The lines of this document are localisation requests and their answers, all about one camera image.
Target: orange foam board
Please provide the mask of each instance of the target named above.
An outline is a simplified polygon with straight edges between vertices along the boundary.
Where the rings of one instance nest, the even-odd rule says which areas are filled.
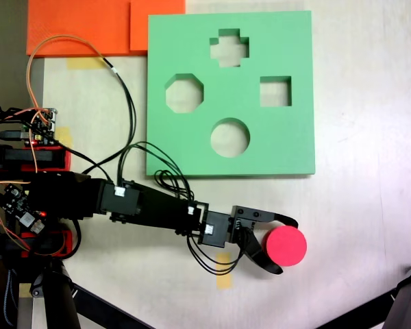
[[[185,0],[29,0],[27,55],[44,39],[72,34],[90,41],[105,56],[146,55],[148,15],[184,14]],[[58,39],[37,57],[94,56],[87,46]]]
[[[107,56],[129,54],[131,0],[29,0],[27,55],[44,39],[72,34],[90,41]],[[37,57],[93,56],[87,46],[72,40],[46,44]]]
[[[185,14],[185,0],[132,0],[129,50],[132,55],[148,51],[148,16]]]

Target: robotic arm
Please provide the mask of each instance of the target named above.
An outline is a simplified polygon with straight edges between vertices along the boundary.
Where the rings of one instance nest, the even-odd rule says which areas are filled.
[[[242,206],[234,206],[231,215],[213,212],[208,204],[126,180],[116,186],[104,179],[60,172],[38,173],[31,181],[25,192],[9,185],[5,195],[0,195],[0,206],[36,234],[53,219],[77,220],[110,213],[113,222],[166,228],[187,239],[197,236],[200,245],[224,248],[225,243],[235,243],[240,256],[246,255],[270,273],[281,274],[282,268],[264,252],[253,229],[258,222],[272,221],[298,228],[287,216]]]

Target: metal stand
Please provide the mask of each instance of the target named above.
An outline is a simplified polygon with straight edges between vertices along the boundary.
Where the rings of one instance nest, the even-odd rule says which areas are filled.
[[[318,329],[370,329],[385,321],[382,329],[411,329],[411,270],[396,289],[318,327]]]
[[[78,313],[106,329],[154,329],[74,284],[58,259],[51,260],[30,292],[34,298],[45,299],[48,329],[81,329]]]

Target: circle hole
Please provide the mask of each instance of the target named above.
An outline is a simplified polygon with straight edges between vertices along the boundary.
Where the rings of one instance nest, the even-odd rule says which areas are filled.
[[[235,158],[244,153],[248,148],[249,141],[249,130],[238,119],[223,119],[214,126],[212,131],[213,150],[226,158]]]

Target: connector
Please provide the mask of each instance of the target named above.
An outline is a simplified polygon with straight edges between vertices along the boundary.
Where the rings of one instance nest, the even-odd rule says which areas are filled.
[[[25,138],[29,138],[29,134],[20,130],[4,130],[0,132],[0,140],[2,141],[18,142]]]

